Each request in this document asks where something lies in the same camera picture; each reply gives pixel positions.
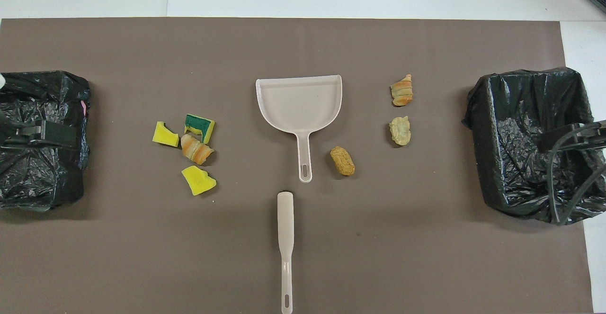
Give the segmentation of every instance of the garbage bag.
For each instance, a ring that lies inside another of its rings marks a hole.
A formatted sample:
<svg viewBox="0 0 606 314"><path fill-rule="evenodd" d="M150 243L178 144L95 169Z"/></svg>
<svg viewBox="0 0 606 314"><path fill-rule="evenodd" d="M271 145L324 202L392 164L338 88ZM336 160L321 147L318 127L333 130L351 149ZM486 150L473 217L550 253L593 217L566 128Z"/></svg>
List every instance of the garbage bag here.
<svg viewBox="0 0 606 314"><path fill-rule="evenodd" d="M481 77L467 97L463 124L472 130L484 202L507 215L554 223L547 189L547 153L539 137L569 124L593 122L580 74L570 68L517 70ZM553 164L555 210L604 165L601 150L570 150ZM585 191L565 224L606 210L606 183L598 178Z"/></svg>
<svg viewBox="0 0 606 314"><path fill-rule="evenodd" d="M89 83L68 72L2 73L0 145L16 128L47 120L70 126L71 147L38 145L0 148L0 208L47 211L84 194L82 172L89 161L86 140Z"/></svg>

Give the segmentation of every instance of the table surface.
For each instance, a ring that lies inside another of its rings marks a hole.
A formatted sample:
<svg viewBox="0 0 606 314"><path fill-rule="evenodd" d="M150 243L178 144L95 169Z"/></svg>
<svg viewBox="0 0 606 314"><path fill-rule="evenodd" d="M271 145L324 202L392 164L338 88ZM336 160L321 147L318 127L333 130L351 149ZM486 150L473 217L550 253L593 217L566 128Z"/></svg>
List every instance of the table surface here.
<svg viewBox="0 0 606 314"><path fill-rule="evenodd" d="M485 206L461 124L479 75L562 66L559 37L555 21L5 20L0 70L61 67L89 79L94 102L80 202L0 211L0 241L11 247L0 308L272 312L275 194L289 189L298 313L591 312L583 226ZM402 69L415 100L398 108L387 86ZM334 72L342 107L311 135L314 178L303 184L294 137L266 124L254 81ZM217 152L203 169L218 186L197 197L179 173L192 165L180 150L141 139L155 120L174 129L188 111L217 121ZM388 132L396 116L412 121L406 147ZM355 175L335 172L336 145L355 159ZM112 301L86 296L101 293Z"/></svg>
<svg viewBox="0 0 606 314"><path fill-rule="evenodd" d="M557 20L567 66L606 118L606 14L588 0L0 0L0 18L141 16ZM606 215L584 227L594 311L606 312Z"/></svg>

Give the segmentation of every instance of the brush handle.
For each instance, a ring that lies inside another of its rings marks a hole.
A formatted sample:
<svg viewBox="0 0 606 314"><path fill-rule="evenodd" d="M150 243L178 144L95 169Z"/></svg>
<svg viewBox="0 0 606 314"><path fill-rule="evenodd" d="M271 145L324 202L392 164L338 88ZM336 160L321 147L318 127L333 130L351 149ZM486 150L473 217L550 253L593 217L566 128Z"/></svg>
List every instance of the brush handle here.
<svg viewBox="0 0 606 314"><path fill-rule="evenodd" d="M277 194L277 243L282 255L282 314L293 312L294 202L293 194Z"/></svg>
<svg viewBox="0 0 606 314"><path fill-rule="evenodd" d="M293 271L290 258L282 261L282 314L293 312Z"/></svg>
<svg viewBox="0 0 606 314"><path fill-rule="evenodd" d="M299 180L308 183L312 180L312 155L309 152L309 133L296 134L299 150Z"/></svg>

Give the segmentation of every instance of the sponge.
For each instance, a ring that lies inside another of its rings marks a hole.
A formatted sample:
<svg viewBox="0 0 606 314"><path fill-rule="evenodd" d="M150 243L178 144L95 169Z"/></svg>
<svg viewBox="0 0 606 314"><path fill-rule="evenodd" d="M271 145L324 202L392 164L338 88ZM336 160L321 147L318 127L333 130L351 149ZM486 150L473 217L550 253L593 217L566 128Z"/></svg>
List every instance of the sponge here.
<svg viewBox="0 0 606 314"><path fill-rule="evenodd" d="M153 132L153 139L151 141L176 147L179 145L179 135L169 131L164 126L164 122L158 121L156 122L156 130Z"/></svg>
<svg viewBox="0 0 606 314"><path fill-rule="evenodd" d="M202 143L207 144L210 141L210 135L213 134L214 121L195 115L186 115L186 131L202 136Z"/></svg>
<svg viewBox="0 0 606 314"><path fill-rule="evenodd" d="M217 181L208 176L208 172L195 166L190 166L181 171L190 186L191 194L194 196L206 192L217 185Z"/></svg>

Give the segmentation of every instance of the white dustpan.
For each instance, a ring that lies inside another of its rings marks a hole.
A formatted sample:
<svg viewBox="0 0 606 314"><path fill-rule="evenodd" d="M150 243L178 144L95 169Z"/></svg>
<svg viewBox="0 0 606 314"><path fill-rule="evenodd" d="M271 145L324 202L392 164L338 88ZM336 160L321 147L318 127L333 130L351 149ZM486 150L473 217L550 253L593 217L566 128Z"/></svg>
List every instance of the white dustpan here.
<svg viewBox="0 0 606 314"><path fill-rule="evenodd" d="M312 180L309 135L328 126L339 114L340 75L257 80L257 101L265 120L297 137L299 179Z"/></svg>

